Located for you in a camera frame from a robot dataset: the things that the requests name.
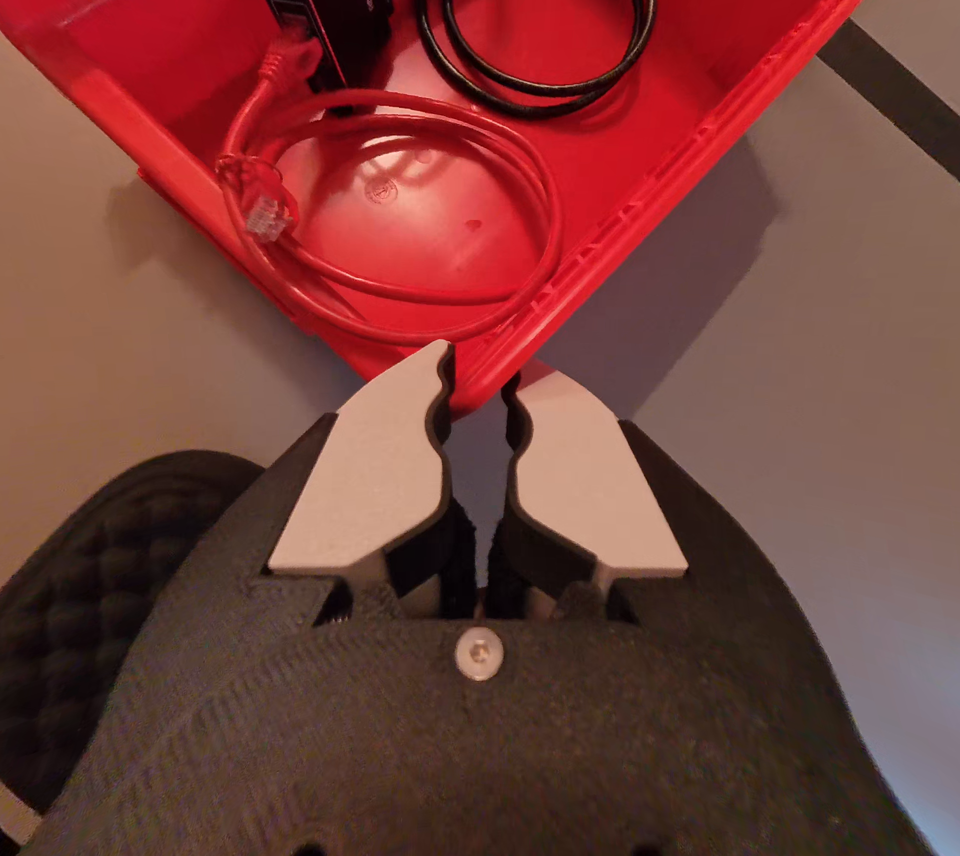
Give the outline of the black textured wrist pad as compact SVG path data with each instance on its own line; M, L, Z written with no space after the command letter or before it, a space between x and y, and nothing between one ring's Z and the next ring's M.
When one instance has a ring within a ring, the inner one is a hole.
M2 586L2 785L50 809L119 670L188 554L264 469L212 451L163 454L90 496Z

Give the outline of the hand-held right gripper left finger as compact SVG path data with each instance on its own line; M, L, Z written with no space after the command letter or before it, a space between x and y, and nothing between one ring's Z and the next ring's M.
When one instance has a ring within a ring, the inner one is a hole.
M474 601L475 532L452 496L455 350L436 340L363 386L333 415L267 559L276 577L341 580L354 594Z

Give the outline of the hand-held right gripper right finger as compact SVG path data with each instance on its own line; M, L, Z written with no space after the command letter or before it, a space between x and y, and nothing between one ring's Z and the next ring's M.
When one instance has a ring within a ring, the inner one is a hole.
M522 370L501 394L510 446L486 599L561 599L619 580L679 579L689 562L628 426L559 370Z

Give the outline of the red plastic bin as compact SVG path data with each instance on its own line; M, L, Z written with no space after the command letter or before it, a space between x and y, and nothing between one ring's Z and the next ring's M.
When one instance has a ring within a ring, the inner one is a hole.
M2 34L368 380L483 405L861 0L384 0L366 86L266 0L2 0Z

